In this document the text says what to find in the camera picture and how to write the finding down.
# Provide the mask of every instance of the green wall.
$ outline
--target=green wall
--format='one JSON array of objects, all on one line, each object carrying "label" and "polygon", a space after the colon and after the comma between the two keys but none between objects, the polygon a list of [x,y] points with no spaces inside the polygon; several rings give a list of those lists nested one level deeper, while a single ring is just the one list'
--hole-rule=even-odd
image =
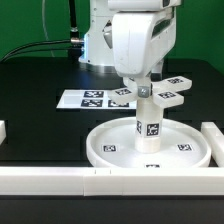
[{"label": "green wall", "polygon": [[[84,34],[88,30],[89,0],[75,2],[79,30]],[[177,42],[168,57],[206,60],[224,73],[223,9],[223,0],[185,0],[177,10]],[[45,40],[41,15],[42,0],[0,0],[0,57],[17,46]],[[68,0],[46,0],[49,39],[69,38],[69,25]],[[34,55],[51,56],[50,52]]]}]

